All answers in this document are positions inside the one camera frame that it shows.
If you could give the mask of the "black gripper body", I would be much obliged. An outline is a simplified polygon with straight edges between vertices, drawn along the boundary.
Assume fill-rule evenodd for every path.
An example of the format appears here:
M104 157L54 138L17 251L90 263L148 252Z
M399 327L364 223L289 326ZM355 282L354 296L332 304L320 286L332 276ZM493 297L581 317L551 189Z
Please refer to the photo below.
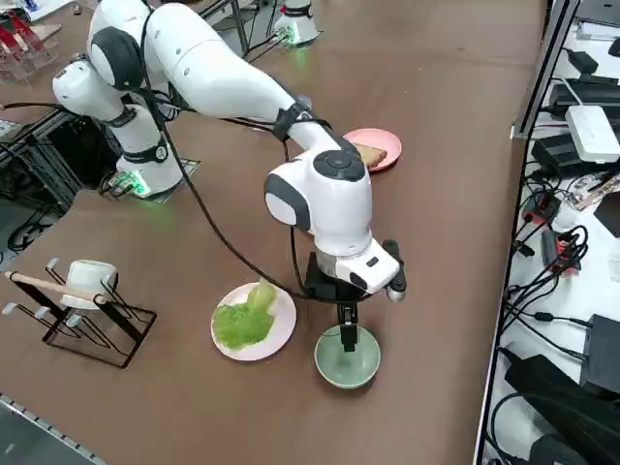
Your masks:
M368 298L362 289L324 274L315 254L310 254L308 258L304 289L312 298L326 303L353 304Z

